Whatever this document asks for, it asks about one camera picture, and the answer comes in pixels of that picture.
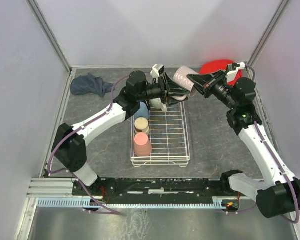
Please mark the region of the lilac ceramic mug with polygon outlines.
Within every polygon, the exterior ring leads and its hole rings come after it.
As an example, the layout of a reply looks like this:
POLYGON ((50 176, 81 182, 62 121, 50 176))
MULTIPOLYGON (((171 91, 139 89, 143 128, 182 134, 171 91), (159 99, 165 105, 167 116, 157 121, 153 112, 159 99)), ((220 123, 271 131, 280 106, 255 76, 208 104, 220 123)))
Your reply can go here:
POLYGON ((188 97, 193 97, 198 91, 194 88, 194 83, 188 78, 188 75, 198 75, 196 71, 187 66, 181 66, 173 76, 173 82, 180 87, 190 91, 188 97))

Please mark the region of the cream ceramic mug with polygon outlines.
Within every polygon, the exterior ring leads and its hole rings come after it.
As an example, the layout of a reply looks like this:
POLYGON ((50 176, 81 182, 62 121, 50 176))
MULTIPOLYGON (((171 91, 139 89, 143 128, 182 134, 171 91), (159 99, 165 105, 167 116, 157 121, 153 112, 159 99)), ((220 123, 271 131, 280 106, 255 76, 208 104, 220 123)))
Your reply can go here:
POLYGON ((160 98, 150 99, 149 102, 153 108, 161 110, 163 113, 166 113, 168 111, 167 106, 162 103, 160 98))

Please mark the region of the blue plastic cup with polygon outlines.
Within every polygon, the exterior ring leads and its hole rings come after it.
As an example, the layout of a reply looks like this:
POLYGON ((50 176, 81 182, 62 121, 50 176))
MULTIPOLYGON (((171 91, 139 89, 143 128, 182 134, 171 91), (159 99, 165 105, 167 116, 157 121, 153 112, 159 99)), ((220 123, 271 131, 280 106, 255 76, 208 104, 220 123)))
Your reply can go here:
POLYGON ((150 119, 148 107, 144 102, 140 102, 140 109, 134 114, 134 120, 138 118, 150 119))

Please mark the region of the white wire dish rack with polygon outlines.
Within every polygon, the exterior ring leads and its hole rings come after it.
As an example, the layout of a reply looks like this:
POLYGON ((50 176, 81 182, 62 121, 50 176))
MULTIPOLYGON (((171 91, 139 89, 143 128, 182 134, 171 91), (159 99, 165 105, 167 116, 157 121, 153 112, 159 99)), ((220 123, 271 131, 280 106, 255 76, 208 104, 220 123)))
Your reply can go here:
POLYGON ((167 112, 150 108, 149 141, 152 152, 149 156, 137 156, 134 152, 136 132, 131 127, 130 160, 134 167, 142 166, 188 166, 190 155, 189 134, 184 103, 167 108, 167 112))

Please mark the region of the pink plastic cup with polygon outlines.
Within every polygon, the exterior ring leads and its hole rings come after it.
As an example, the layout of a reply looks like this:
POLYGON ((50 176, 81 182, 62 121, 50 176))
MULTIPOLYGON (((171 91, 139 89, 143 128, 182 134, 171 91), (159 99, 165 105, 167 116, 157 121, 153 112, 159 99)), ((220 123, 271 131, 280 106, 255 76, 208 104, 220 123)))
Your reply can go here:
POLYGON ((138 157, 148 157, 152 153, 152 144, 146 133, 139 132, 135 135, 133 140, 134 153, 138 157))

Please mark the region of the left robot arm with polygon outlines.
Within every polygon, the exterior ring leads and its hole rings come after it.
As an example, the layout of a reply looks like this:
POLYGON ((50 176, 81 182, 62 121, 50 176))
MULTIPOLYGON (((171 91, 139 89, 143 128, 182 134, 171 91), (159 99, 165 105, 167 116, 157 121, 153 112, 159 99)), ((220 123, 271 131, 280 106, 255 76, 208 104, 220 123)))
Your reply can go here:
POLYGON ((74 177, 85 186, 98 181, 98 175, 87 162, 87 146, 96 137, 131 118, 141 107, 141 102, 160 99, 163 104, 175 105, 176 97, 187 96, 190 91, 162 73, 153 83, 140 70, 124 77, 125 87, 110 104, 92 117, 73 126, 60 125, 54 138, 51 158, 57 158, 74 177))

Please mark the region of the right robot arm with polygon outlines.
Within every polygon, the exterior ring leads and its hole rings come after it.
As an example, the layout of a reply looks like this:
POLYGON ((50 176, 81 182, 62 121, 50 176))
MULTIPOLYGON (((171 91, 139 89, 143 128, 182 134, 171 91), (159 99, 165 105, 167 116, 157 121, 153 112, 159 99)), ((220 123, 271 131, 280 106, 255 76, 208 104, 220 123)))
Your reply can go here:
POLYGON ((189 74, 187 78, 203 97, 215 96, 229 108, 227 122, 249 149, 263 177, 263 181, 258 181, 240 170, 230 170, 221 176, 224 184, 255 201, 265 218, 285 217, 294 212, 295 219, 289 222, 297 224, 300 220, 300 179, 286 166, 267 136, 253 103, 256 83, 241 77, 230 86, 222 70, 212 74, 189 74))

